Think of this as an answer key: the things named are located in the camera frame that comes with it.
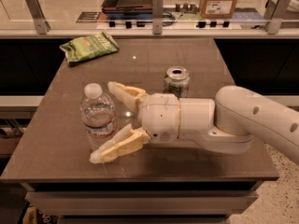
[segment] black cabinet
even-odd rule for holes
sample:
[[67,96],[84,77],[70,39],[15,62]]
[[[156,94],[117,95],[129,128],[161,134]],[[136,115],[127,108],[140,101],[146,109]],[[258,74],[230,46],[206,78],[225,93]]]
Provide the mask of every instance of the black cabinet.
[[44,95],[67,39],[0,39],[0,95]]
[[298,39],[215,39],[235,84],[262,94],[299,94]]

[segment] brown tabletop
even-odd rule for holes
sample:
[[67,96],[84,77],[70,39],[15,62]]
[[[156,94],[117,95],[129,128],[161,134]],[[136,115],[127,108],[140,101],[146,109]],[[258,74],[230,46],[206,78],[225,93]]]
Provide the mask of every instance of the brown tabletop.
[[[107,82],[115,80],[153,94],[163,91],[164,74],[174,65],[189,70],[188,97],[191,98],[214,98],[219,88],[234,84],[213,39],[118,39],[117,43],[120,46],[117,53],[75,67],[63,62],[3,172],[3,181],[180,182],[278,178],[263,142],[258,139],[241,155],[212,153],[193,143],[176,142],[147,144],[112,163],[91,164],[91,147],[79,113],[86,84],[98,82],[107,90]],[[136,128],[135,114],[129,114],[121,103],[114,101],[119,127],[132,122]]]

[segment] orange box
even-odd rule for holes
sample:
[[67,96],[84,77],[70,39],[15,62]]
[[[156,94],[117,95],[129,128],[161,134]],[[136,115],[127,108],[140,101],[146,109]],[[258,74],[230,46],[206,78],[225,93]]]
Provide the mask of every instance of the orange box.
[[200,15],[204,19],[231,19],[237,0],[200,0]]

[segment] can lid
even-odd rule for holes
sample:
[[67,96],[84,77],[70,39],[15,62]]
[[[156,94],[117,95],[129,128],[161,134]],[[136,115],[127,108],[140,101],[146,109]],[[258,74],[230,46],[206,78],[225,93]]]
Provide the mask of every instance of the can lid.
[[97,83],[91,83],[84,87],[85,95],[90,99],[96,99],[103,93],[102,87]]
[[173,79],[185,79],[189,76],[189,72],[182,66],[172,66],[167,70],[169,77]]

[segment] speckled floor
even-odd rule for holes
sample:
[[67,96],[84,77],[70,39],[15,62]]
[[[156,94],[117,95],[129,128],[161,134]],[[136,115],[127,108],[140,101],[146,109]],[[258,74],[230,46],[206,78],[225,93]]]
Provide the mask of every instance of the speckled floor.
[[276,182],[264,182],[258,200],[241,215],[232,215],[231,224],[298,224],[299,167],[266,145],[278,169]]

